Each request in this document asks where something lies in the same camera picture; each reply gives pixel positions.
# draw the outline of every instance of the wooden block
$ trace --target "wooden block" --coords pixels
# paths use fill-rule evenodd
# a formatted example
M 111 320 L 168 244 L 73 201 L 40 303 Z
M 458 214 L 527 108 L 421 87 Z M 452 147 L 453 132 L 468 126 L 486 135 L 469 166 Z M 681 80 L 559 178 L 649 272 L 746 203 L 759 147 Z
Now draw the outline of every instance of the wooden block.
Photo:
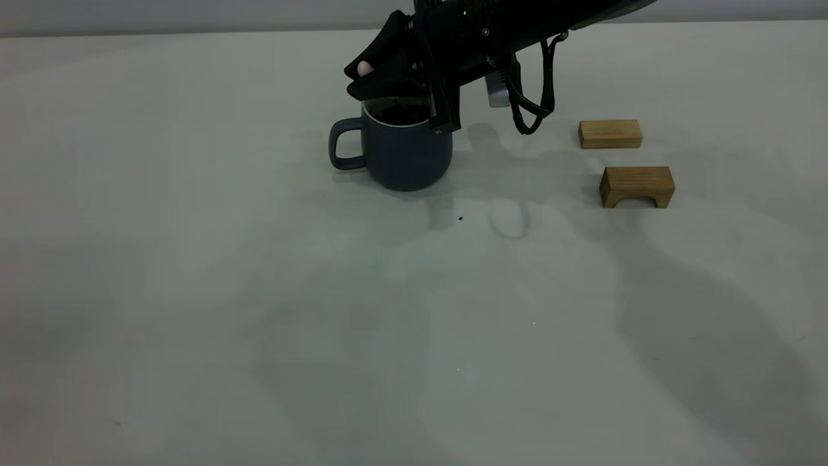
M 578 127 L 580 148 L 640 148 L 644 137 L 636 119 L 582 121 Z
M 651 197 L 656 207 L 670 205 L 676 184 L 669 167 L 607 167 L 601 180 L 601 201 L 612 209 L 630 197 Z

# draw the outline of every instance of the mug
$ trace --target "mug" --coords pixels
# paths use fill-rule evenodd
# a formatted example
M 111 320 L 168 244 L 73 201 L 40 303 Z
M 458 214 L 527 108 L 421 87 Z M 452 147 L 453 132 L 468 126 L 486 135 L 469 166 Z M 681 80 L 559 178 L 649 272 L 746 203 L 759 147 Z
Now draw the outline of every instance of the mug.
M 414 124 L 395 125 L 377 119 L 395 106 L 428 109 L 428 100 L 417 97 L 386 97 L 366 100 L 360 118 L 344 119 L 330 129 L 328 155 L 339 170 L 367 167 L 384 187 L 394 191 L 417 191 L 429 187 L 449 169 L 453 145 L 451 133 L 437 134 L 428 118 Z M 363 154 L 355 158 L 336 157 L 336 143 L 347 131 L 362 131 Z

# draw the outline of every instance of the white table surface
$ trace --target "white table surface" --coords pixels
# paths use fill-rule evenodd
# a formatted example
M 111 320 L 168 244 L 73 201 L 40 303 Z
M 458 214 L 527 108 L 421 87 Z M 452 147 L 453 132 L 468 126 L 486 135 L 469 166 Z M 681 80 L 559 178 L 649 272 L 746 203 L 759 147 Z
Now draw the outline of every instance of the white table surface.
M 0 41 L 0 464 L 828 464 L 828 22 L 573 33 L 413 194 L 326 153 L 374 35 Z

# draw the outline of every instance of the wooden bridge block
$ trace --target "wooden bridge block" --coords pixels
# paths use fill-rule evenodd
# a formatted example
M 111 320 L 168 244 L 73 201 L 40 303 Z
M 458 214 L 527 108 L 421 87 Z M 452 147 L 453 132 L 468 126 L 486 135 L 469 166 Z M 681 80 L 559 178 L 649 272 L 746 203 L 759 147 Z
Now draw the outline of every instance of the wooden bridge block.
M 630 197 L 651 197 L 656 207 L 670 205 L 676 184 L 669 167 L 607 167 L 601 180 L 601 201 L 612 209 Z

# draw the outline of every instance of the dark liquid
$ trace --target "dark liquid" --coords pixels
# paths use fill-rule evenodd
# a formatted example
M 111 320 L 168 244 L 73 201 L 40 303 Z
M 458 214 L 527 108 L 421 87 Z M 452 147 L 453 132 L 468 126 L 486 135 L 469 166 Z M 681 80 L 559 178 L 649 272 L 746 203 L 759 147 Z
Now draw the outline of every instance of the dark liquid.
M 431 117 L 431 110 L 428 107 L 420 105 L 394 105 L 390 109 L 385 109 L 382 112 L 374 115 L 374 118 L 385 123 L 393 124 L 394 126 L 408 126 L 409 124 L 418 124 L 426 121 Z

